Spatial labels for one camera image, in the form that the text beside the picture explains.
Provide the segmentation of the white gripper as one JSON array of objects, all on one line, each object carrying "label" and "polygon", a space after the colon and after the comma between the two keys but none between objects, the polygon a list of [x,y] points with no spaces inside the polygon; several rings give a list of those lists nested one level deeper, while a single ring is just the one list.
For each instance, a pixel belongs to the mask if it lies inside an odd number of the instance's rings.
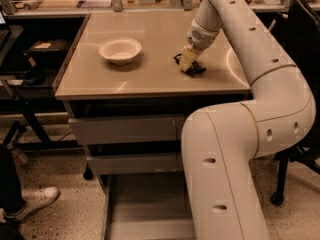
[{"label": "white gripper", "polygon": [[219,31],[220,26],[215,27],[213,30],[207,30],[201,27],[196,20],[193,20],[187,31],[187,41],[191,46],[183,48],[179,68],[186,72],[200,56],[199,51],[205,50],[212,45]]}]

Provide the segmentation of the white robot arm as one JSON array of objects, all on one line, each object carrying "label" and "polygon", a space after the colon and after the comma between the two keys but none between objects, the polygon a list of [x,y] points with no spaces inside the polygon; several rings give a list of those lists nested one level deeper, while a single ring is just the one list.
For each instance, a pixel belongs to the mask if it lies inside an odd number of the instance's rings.
[{"label": "white robot arm", "polygon": [[247,101],[204,107],[185,121],[182,161],[197,240],[271,240],[249,162],[310,131],[316,104],[303,74],[245,0],[202,0],[183,63],[223,31],[251,88]]}]

